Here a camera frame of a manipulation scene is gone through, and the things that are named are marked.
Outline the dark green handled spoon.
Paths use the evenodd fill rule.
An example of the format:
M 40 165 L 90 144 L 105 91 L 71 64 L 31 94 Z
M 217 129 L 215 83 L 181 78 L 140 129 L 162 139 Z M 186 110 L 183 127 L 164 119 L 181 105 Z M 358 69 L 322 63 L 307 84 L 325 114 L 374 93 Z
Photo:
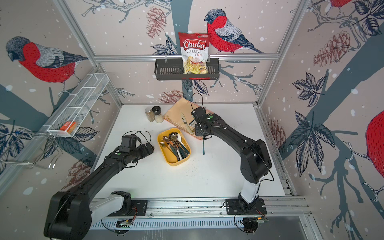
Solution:
M 184 144 L 182 143 L 182 141 L 179 141 L 178 140 L 178 143 L 179 145 L 181 146 L 181 148 L 183 149 L 183 151 L 186 153 L 186 155 L 188 156 L 190 154 L 190 152 L 188 151 L 188 149 L 184 146 Z

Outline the black metal spoon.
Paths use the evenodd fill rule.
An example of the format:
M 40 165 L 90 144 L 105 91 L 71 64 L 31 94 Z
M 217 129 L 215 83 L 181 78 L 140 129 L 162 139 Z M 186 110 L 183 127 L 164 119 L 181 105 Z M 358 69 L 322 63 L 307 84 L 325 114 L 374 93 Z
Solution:
M 181 147 L 181 145 L 178 141 L 177 134 L 176 133 L 170 133 L 170 139 L 174 143 L 174 145 L 176 146 L 177 150 L 179 151 L 181 158 L 185 159 L 188 155 L 186 154 L 184 149 Z

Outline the copper rose gold spoon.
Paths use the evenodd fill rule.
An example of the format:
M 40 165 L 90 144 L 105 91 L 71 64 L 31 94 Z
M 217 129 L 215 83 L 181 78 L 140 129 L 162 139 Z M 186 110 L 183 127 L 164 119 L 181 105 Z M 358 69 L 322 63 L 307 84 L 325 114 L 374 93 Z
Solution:
M 181 160 L 181 157 L 179 155 L 179 152 L 178 150 L 176 149 L 176 147 L 174 147 L 171 143 L 171 140 L 169 139 L 169 137 L 167 136 L 163 136 L 163 140 L 164 142 L 166 142 L 167 144 L 167 147 L 173 152 L 173 154 L 176 156 L 177 158 L 177 161 L 179 162 Z

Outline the yellow plastic storage box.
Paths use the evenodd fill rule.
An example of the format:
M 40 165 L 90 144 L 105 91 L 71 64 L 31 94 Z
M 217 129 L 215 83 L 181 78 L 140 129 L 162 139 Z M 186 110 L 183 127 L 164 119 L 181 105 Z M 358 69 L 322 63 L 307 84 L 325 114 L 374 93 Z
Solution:
M 177 128 L 160 133 L 157 141 L 165 161 L 172 167 L 184 163 L 192 154 L 184 135 Z

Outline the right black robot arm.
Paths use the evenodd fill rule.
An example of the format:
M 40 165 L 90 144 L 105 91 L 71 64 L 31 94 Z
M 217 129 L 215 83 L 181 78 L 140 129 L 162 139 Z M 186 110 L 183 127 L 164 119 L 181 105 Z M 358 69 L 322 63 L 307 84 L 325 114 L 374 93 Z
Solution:
M 266 143 L 248 138 L 230 127 L 219 115 L 209 114 L 203 107 L 192 110 L 195 134 L 204 140 L 216 136 L 229 145 L 241 158 L 240 170 L 245 178 L 239 193 L 239 207 L 247 209 L 259 198 L 262 181 L 271 173 L 272 161 Z

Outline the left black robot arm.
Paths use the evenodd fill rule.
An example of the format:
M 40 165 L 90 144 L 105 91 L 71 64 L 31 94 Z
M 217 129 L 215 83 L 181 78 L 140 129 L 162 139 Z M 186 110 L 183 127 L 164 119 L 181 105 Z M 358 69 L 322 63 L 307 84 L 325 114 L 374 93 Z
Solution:
M 134 168 L 139 160 L 150 156 L 154 150 L 150 142 L 143 144 L 135 134 L 123 135 L 121 144 L 81 183 L 66 192 L 53 195 L 44 236 L 50 239 L 82 240 L 91 226 L 107 216 L 144 216 L 148 201 L 132 200 L 128 192 L 114 191 L 98 202 L 94 201 L 94 197 L 115 175 L 124 169 Z

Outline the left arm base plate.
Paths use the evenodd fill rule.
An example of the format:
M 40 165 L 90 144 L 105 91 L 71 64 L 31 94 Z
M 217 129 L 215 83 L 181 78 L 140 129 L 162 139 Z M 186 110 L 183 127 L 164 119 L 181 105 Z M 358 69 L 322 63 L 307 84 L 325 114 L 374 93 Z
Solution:
M 123 204 L 123 207 L 115 212 L 112 212 L 108 217 L 142 217 L 146 215 L 148 200 L 131 200 L 128 204 Z

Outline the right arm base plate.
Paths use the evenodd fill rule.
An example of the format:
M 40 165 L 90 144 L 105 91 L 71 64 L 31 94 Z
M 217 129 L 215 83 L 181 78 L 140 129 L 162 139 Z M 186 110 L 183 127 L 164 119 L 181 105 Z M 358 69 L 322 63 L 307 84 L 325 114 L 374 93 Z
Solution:
M 242 199 L 226 199 L 224 203 L 227 215 L 266 215 L 266 205 L 263 199 L 257 198 L 248 204 Z

